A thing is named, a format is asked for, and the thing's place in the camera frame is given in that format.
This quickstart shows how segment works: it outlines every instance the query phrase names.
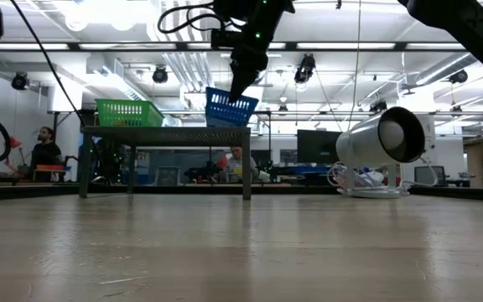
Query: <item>black shirt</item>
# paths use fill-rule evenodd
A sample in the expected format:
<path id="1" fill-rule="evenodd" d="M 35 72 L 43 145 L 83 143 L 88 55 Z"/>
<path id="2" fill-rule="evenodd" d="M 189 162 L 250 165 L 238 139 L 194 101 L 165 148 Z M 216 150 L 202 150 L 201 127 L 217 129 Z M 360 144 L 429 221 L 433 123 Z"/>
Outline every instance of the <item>black shirt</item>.
<path id="1" fill-rule="evenodd" d="M 29 178 L 33 178 L 33 173 L 39 164 L 62 164 L 57 157 L 61 155 L 59 147 L 54 143 L 37 143 L 32 152 L 31 167 L 29 169 Z M 38 172 L 35 179 L 37 181 L 50 181 L 51 173 Z"/>

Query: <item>man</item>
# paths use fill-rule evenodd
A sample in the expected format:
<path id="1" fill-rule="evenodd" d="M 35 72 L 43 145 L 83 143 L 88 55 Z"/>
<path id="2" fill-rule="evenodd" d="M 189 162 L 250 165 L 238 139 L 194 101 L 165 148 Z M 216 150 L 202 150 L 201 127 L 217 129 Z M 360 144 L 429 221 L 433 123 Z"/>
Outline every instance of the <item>man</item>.
<path id="1" fill-rule="evenodd" d="M 39 164 L 63 164 L 64 160 L 60 153 L 60 148 L 54 143 L 54 131 L 48 127 L 42 127 L 39 131 L 37 143 L 32 152 L 31 167 L 29 168 L 28 177 L 33 178 L 34 171 Z M 36 181 L 50 182 L 50 172 L 37 172 L 35 175 Z"/>
<path id="2" fill-rule="evenodd" d="M 242 148 L 232 147 L 232 157 L 226 161 L 226 166 L 223 169 L 227 176 L 228 182 L 240 182 L 242 180 Z M 255 180 L 258 178 L 257 163 L 251 157 L 251 176 Z"/>

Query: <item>ceiling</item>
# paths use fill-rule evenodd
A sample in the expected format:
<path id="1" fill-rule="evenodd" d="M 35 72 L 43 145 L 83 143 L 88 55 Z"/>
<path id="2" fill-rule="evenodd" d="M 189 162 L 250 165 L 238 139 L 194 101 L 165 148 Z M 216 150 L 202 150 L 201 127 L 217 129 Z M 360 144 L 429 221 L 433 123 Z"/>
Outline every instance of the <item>ceiling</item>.
<path id="1" fill-rule="evenodd" d="M 122 2 L 114 7 L 106 5 L 103 0 L 84 0 L 89 3 L 95 15 L 91 13 L 79 13 L 77 5 L 72 0 L 64 1 L 18 1 L 25 11 L 26 17 L 34 27 L 38 36 L 46 43 L 49 42 L 76 42 L 76 43 L 120 43 L 120 42 L 150 42 L 150 41 L 206 41 L 208 34 L 197 31 L 182 31 L 178 34 L 165 36 L 155 30 L 155 22 L 158 12 L 173 6 L 173 1 L 159 0 L 114 0 L 109 3 Z M 9 1 L 0 1 L 2 4 L 5 35 L 2 42 L 23 43 L 34 42 L 32 36 L 24 26 L 22 19 L 17 15 Z M 187 3 L 201 3 L 201 1 L 180 1 Z M 341 10 L 335 9 L 336 1 L 308 1 L 295 2 L 296 14 L 285 13 L 278 26 L 274 41 L 280 42 L 447 42 L 455 43 L 455 40 L 446 32 L 429 28 L 414 20 L 407 14 L 404 7 L 396 0 L 362 0 L 361 10 L 359 1 L 343 0 Z M 166 26 L 179 23 L 179 15 L 175 14 L 168 19 Z M 89 22 L 81 31 L 72 31 L 67 26 L 69 19 L 83 20 L 89 18 Z M 126 31 L 114 28 L 113 20 L 134 22 L 135 24 Z M 214 20 L 206 19 L 197 26 L 217 27 Z M 190 57 L 192 52 L 185 53 L 191 66 L 195 62 Z M 316 72 L 309 80 L 306 89 L 296 89 L 293 82 L 293 73 L 305 52 L 270 50 L 267 75 L 262 80 L 264 85 L 261 107 L 277 110 L 282 104 L 281 96 L 287 97 L 285 102 L 289 110 L 318 111 L 333 110 L 349 111 L 351 108 L 359 109 L 357 102 L 364 100 L 374 90 L 386 83 L 396 86 L 397 76 L 402 74 L 415 75 L 438 64 L 452 55 L 449 51 L 414 51 L 414 52 L 360 52 L 355 51 L 318 51 L 314 52 L 316 60 Z M 71 65 L 76 56 L 91 55 L 86 52 L 79 54 L 51 53 L 52 60 L 62 67 Z M 125 67 L 125 80 L 130 82 L 147 98 L 156 102 L 157 106 L 164 110 L 186 110 L 181 105 L 180 81 L 173 73 L 171 66 L 164 60 L 161 52 L 137 52 L 137 51 L 111 51 L 109 53 L 95 53 L 105 55 L 109 60 L 118 59 Z M 206 52 L 207 66 L 213 77 L 216 87 L 228 89 L 231 80 L 229 66 L 229 52 Z M 44 57 L 39 52 L 0 52 L 1 61 L 11 63 L 34 63 L 44 62 Z M 155 84 L 152 81 L 152 73 L 156 65 L 167 65 L 169 80 L 163 84 Z M 465 84 L 454 85 L 453 92 L 448 82 L 435 82 L 430 85 L 434 92 L 436 109 L 447 111 L 452 102 L 462 102 L 473 97 L 483 96 L 483 65 L 474 63 L 465 68 L 469 73 L 469 80 Z M 89 87 L 85 102 L 95 97 L 124 98 L 125 96 L 113 87 L 106 86 L 98 81 L 97 75 L 92 74 L 91 68 L 83 75 L 77 75 L 88 82 Z M 396 103 L 398 99 L 396 91 L 386 96 L 387 103 Z M 365 102 L 364 109 L 370 102 Z M 465 110 L 483 111 L 483 102 Z"/>

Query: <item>plastic basket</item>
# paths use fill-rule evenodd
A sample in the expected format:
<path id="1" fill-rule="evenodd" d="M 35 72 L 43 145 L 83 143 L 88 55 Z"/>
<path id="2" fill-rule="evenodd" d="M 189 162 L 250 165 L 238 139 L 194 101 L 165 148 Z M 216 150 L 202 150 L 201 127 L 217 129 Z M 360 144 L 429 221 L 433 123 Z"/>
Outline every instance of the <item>plastic basket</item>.
<path id="1" fill-rule="evenodd" d="M 242 128 L 249 123 L 258 99 L 241 96 L 229 103 L 231 93 L 221 89 L 206 88 L 206 125 L 215 128 Z"/>
<path id="2" fill-rule="evenodd" d="M 161 127 L 164 115 L 152 102 L 97 99 L 103 127 Z"/>

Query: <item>wooden floor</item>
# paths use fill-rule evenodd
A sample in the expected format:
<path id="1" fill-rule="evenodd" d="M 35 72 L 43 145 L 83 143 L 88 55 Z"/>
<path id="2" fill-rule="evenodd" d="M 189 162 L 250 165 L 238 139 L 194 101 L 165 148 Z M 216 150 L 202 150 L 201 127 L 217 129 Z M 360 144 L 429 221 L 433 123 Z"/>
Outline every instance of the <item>wooden floor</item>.
<path id="1" fill-rule="evenodd" d="M 0 301 L 482 301 L 483 201 L 0 201 Z"/>

